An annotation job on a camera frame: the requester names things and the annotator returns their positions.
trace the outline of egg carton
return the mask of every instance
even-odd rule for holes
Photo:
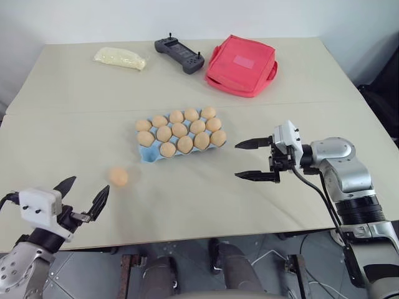
[[[199,115],[201,115],[202,109],[196,109],[196,111],[198,112]],[[170,115],[169,113],[166,114],[166,115],[164,115],[168,121],[169,121],[169,115]],[[199,119],[202,120],[202,121],[205,122],[205,123],[206,123],[206,121],[207,121],[207,119],[206,119],[206,118],[203,118],[203,117],[200,117]],[[149,121],[151,122],[151,124],[152,124],[152,118],[147,118],[147,120],[149,120]],[[193,134],[192,132],[190,132],[190,125],[191,125],[191,123],[192,123],[192,121],[184,120],[184,122],[183,122],[182,124],[184,124],[184,125],[187,127],[188,134],[187,134],[186,136],[189,136],[189,137],[193,140],[193,143],[194,143],[195,134]],[[168,124],[167,124],[167,126],[168,126],[169,128],[172,128],[173,124],[169,121]],[[161,153],[160,153],[160,148],[161,148],[161,145],[162,145],[164,142],[157,140],[157,138],[156,138],[156,131],[158,131],[158,128],[156,128],[156,127],[154,127],[154,126],[152,126],[152,127],[149,129],[149,132],[151,132],[151,133],[154,135],[154,137],[155,137],[155,141],[152,143],[152,145],[150,145],[149,147],[142,146],[142,145],[138,145],[138,149],[139,149],[139,152],[140,152],[140,154],[141,154],[141,156],[142,156],[142,162],[143,162],[143,163],[154,163],[155,161],[157,161],[157,160],[159,160],[159,159],[171,159],[171,158],[173,158],[174,156],[178,156],[179,154],[184,154],[184,153],[182,153],[181,151],[179,151],[179,150],[177,149],[177,142],[179,141],[179,138],[176,137],[175,135],[172,135],[172,137],[171,137],[167,142],[170,142],[170,143],[173,143],[173,144],[174,144],[174,146],[176,147],[176,153],[175,153],[172,157],[170,157],[170,158],[167,158],[167,157],[162,156]],[[205,133],[207,133],[207,134],[209,135],[209,137],[211,137],[211,135],[212,135],[212,132],[209,131],[209,130],[205,130]],[[212,143],[210,143],[210,144],[208,145],[208,147],[207,147],[206,149],[204,149],[204,150],[201,150],[201,149],[199,149],[199,148],[193,146],[193,148],[191,149],[191,151],[190,151],[189,153],[186,153],[185,155],[191,154],[191,153],[193,153],[193,152],[195,152],[195,151],[206,151],[206,150],[208,150],[208,149],[210,149],[210,148],[217,148],[217,146],[216,146],[216,145],[213,145]]]

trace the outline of black game controller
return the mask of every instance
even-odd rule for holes
[[[179,43],[177,38],[172,37],[172,33],[169,33],[169,37],[166,39],[157,40],[155,42],[155,50],[159,53],[166,53],[175,59],[183,66],[183,71],[186,74],[192,74],[199,70],[205,62],[201,52],[195,53]]]

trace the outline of white wall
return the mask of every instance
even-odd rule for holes
[[[398,46],[399,0],[1,0],[0,111],[43,44],[319,36],[354,82],[368,83]]]

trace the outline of white tabletop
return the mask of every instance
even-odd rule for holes
[[[318,39],[262,41],[277,49],[279,72],[252,99],[211,88],[204,70],[184,74],[167,56],[155,53],[152,42],[45,47],[0,128],[0,194],[51,188],[76,175],[64,202],[86,211],[108,184],[109,169],[127,168],[128,185],[112,186],[97,221],[80,227],[63,249],[332,227],[321,199],[293,174],[282,174],[280,184],[234,176],[269,168],[269,148],[244,151],[234,145],[269,136],[290,119],[304,143],[330,136],[353,142],[386,216],[399,219],[399,152],[325,47]],[[186,44],[208,59],[218,43]],[[148,57],[147,67],[139,72],[91,61],[106,45]],[[137,119],[207,105],[217,107],[222,119],[228,134],[224,147],[140,163]],[[0,226],[9,227],[0,235],[0,251],[31,231],[12,204],[3,207]]]

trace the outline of brown egg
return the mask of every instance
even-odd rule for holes
[[[176,152],[176,147],[173,143],[166,142],[161,145],[160,153],[166,158],[172,157]]]
[[[169,121],[171,123],[182,123],[185,118],[180,110],[174,110],[169,115]]]
[[[216,116],[216,110],[213,107],[208,106],[201,111],[201,117],[206,118],[207,120],[215,116]]]
[[[175,123],[172,126],[172,133],[180,138],[188,134],[187,127],[182,123]]]
[[[197,134],[194,138],[194,146],[201,151],[205,150],[209,145],[209,135],[205,132]]]
[[[142,146],[146,146],[146,147],[149,147],[150,145],[152,145],[152,143],[155,140],[154,135],[152,135],[148,131],[140,131],[140,132],[138,132],[137,135],[136,135],[136,138],[137,138],[137,141]]]
[[[195,121],[199,118],[200,118],[200,116],[199,116],[197,110],[195,110],[194,108],[189,108],[189,109],[185,110],[185,119],[187,119],[189,121]]]
[[[109,174],[108,174],[108,178],[110,180],[110,182],[118,187],[122,187],[124,185],[126,185],[128,179],[129,179],[129,175],[127,174],[127,171],[124,170],[121,167],[114,167],[111,168]]]
[[[190,132],[198,134],[205,131],[205,123],[202,120],[195,120],[190,125]]]
[[[193,140],[189,136],[183,136],[177,142],[177,148],[183,154],[188,154],[193,148]]]
[[[226,132],[225,131],[216,131],[211,135],[211,143],[216,146],[222,146],[226,142]]]
[[[159,141],[167,142],[172,137],[172,130],[168,126],[162,126],[156,131],[156,138]]]
[[[168,124],[168,120],[163,115],[155,115],[152,118],[152,125],[155,128],[159,128],[161,126],[166,126]]]
[[[222,127],[222,122],[220,121],[219,118],[214,117],[206,121],[206,129],[211,132],[216,132],[220,130],[221,127]]]
[[[152,127],[152,124],[148,120],[138,120],[136,121],[137,131],[148,131]]]

